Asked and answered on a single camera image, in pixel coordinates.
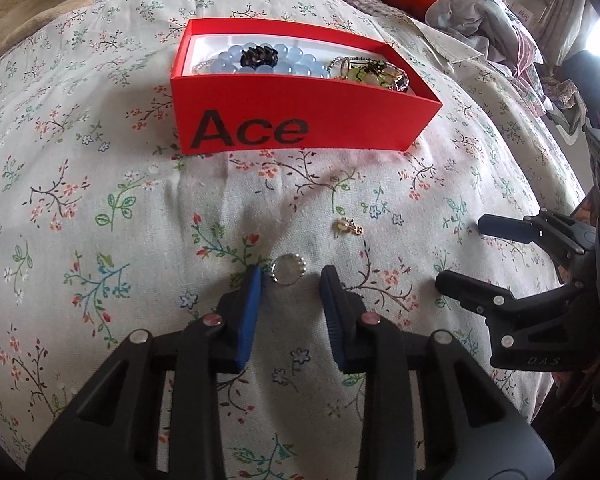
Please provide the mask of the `right hand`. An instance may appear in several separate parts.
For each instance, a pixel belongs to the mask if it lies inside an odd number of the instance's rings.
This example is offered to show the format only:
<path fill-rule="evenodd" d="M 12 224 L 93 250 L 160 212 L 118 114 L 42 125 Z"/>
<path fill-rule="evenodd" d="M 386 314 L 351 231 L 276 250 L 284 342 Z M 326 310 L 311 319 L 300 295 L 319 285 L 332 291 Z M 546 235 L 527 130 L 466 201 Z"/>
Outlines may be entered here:
<path fill-rule="evenodd" d="M 577 208 L 571 214 L 574 220 L 578 220 L 589 226 L 597 226 L 597 216 L 595 213 L 594 200 L 592 196 L 588 194 L 577 206 Z"/>

